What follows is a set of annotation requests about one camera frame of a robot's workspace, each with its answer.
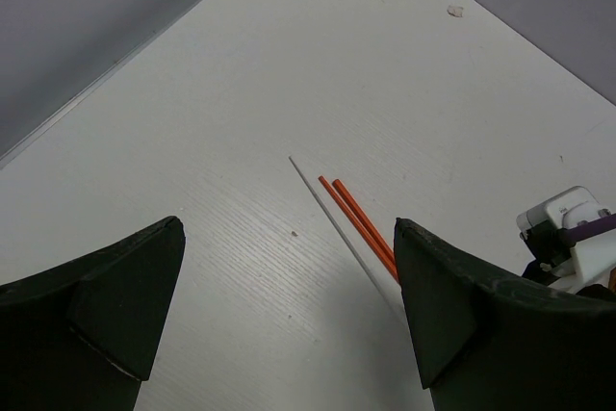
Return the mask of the white chopstick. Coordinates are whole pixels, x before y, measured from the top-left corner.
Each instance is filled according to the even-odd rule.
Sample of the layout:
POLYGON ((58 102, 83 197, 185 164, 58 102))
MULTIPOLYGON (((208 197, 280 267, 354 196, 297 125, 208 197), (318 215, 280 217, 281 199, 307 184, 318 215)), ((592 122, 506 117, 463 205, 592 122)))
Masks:
POLYGON ((299 177, 302 180, 303 184, 308 189, 309 193, 313 196, 313 198, 315 199, 317 204, 320 206, 321 210, 323 211, 323 213, 325 214, 325 216, 327 217, 327 219, 329 220, 329 222, 331 223, 333 228, 338 233, 339 237, 345 243, 346 247, 348 248, 348 250, 352 254, 352 256, 355 259, 355 261, 361 267, 363 272, 367 275, 367 277, 371 281, 372 285, 376 288, 378 293, 383 297, 385 303, 391 309, 391 311, 393 312, 393 314, 396 317, 396 319, 399 321, 400 324, 406 326, 406 320, 405 320, 405 317, 403 316, 402 310, 397 305, 395 305, 395 303, 388 297, 384 287, 380 284, 380 282, 378 281, 376 276, 373 274, 372 270, 369 268, 369 266, 367 265, 365 260, 359 254, 357 249, 354 247, 354 245, 352 244, 351 240, 348 238, 348 236, 346 235, 345 231, 341 227, 341 225, 338 223, 338 221, 335 219, 335 217, 328 210, 327 206, 325 205, 325 203, 323 202, 323 200, 319 196, 319 194, 316 191, 316 189, 311 185, 311 183, 308 180, 307 176, 302 172, 302 170, 300 169, 299 165, 295 162, 295 160, 293 159, 292 156, 289 156, 288 160, 290 161, 290 163, 294 167, 295 171, 299 175, 299 177))

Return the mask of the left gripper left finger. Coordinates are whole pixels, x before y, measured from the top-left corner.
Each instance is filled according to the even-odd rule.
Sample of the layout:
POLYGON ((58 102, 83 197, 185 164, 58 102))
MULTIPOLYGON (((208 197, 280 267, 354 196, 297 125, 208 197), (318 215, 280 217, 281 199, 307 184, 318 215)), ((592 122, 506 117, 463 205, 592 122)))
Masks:
POLYGON ((4 410, 131 410, 183 262, 182 221, 1 287, 4 410))

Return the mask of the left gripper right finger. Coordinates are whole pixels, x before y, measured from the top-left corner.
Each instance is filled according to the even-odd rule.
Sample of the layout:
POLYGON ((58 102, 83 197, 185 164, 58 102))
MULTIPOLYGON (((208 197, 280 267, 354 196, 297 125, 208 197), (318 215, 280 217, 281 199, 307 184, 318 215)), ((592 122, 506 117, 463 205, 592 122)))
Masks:
POLYGON ((438 410, 611 410, 615 295, 572 295, 454 247, 408 218, 394 254, 423 387, 438 410))

